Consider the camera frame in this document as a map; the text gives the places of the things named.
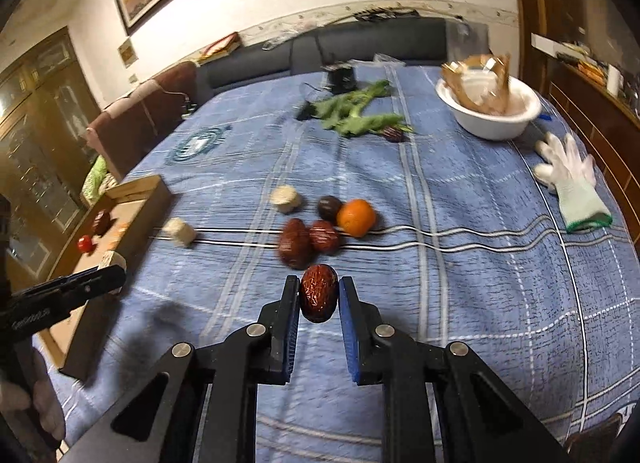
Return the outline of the gloved left hand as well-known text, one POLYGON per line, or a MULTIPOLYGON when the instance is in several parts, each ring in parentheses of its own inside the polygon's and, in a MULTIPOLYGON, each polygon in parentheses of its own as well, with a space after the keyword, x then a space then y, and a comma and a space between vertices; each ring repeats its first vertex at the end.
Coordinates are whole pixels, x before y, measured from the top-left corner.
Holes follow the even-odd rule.
POLYGON ((34 371, 35 381, 29 391, 21 387, 1 370, 1 414, 17 413, 34 409, 40 427, 59 447, 66 435, 66 423, 62 405, 55 394, 47 362, 40 351, 27 344, 29 354, 28 368, 34 371))

